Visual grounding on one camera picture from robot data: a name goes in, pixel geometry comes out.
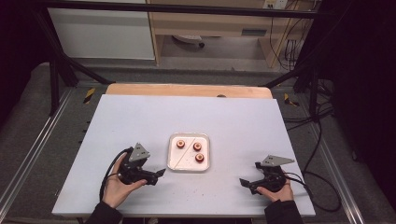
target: gray carpet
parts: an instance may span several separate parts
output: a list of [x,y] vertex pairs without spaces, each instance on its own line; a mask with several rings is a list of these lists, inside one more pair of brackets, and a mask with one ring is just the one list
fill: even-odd
[[[257,86],[274,78],[274,74],[240,73],[240,72],[197,72],[187,70],[130,70],[130,69],[98,69],[103,77],[118,82],[156,82],[156,83],[190,83],[190,84],[221,84]],[[56,202],[56,192],[62,188],[68,171],[78,152],[79,141],[83,140],[84,132],[89,128],[98,104],[99,97],[106,91],[99,86],[89,104],[84,105],[85,94],[89,87],[75,88],[57,126],[49,141],[43,148],[25,184],[7,213],[8,218],[26,217],[32,219],[63,220],[51,214]],[[292,92],[290,97],[297,99]],[[16,106],[5,126],[0,132],[0,192],[3,192],[12,176],[23,161],[24,156],[50,112],[49,74],[46,68],[37,68],[28,84],[21,102]],[[279,102],[281,113],[287,118],[305,117],[300,106],[285,105],[283,92],[274,93]],[[329,144],[344,178],[358,204],[364,219],[369,223],[396,223],[396,215],[386,198],[378,189],[364,163],[353,161],[346,139],[337,124],[337,118],[327,117],[322,121],[323,134]],[[309,125],[289,131],[290,141],[295,150],[297,160],[304,167],[316,139]],[[320,153],[311,162],[309,171],[313,171],[329,179]],[[336,200],[329,187],[312,176],[306,177],[306,183],[314,192],[314,201],[324,207],[336,206]],[[306,217],[307,223],[348,223],[343,208],[336,213],[324,212],[316,208],[315,217]]]

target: white table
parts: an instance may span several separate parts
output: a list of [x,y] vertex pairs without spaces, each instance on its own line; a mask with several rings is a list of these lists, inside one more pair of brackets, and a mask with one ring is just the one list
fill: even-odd
[[[173,133],[205,133],[210,167],[178,173],[167,167]],[[263,174],[254,162],[268,154],[295,160],[276,100],[184,96],[103,95],[52,213],[88,217],[115,156],[140,142],[151,157],[144,169],[166,168],[156,186],[131,193],[125,217],[263,217],[270,202],[240,185]],[[297,162],[283,165],[301,175]],[[304,188],[291,182],[302,216],[315,211]]]

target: sleeve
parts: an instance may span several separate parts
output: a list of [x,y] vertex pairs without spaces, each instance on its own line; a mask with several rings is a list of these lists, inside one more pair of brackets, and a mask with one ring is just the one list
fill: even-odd
[[99,202],[85,224],[118,224],[121,219],[122,214],[117,209]]
[[295,201],[280,200],[264,209],[268,224],[304,224]]

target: human hand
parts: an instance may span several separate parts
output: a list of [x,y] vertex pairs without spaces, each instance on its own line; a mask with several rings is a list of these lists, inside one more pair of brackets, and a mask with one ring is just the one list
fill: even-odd
[[118,177],[117,171],[120,168],[120,164],[126,154],[120,156],[120,158],[114,164],[113,170],[111,171],[110,177],[107,179],[105,193],[102,201],[107,203],[112,208],[117,208],[120,204],[122,204],[128,195],[142,187],[147,183],[147,180],[142,179],[134,182],[131,185],[125,185],[122,183]]
[[270,190],[268,190],[266,188],[263,188],[263,187],[257,187],[256,190],[260,194],[264,195],[269,200],[271,200],[271,202],[276,202],[277,200],[280,200],[281,202],[294,200],[293,190],[291,189],[290,180],[289,179],[286,179],[285,185],[278,192],[272,192],[272,191],[270,191]]

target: white cabinet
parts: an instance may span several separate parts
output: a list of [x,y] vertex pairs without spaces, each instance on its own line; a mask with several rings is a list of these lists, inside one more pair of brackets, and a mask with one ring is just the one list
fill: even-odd
[[49,8],[49,14],[64,52],[72,58],[154,60],[147,12]]

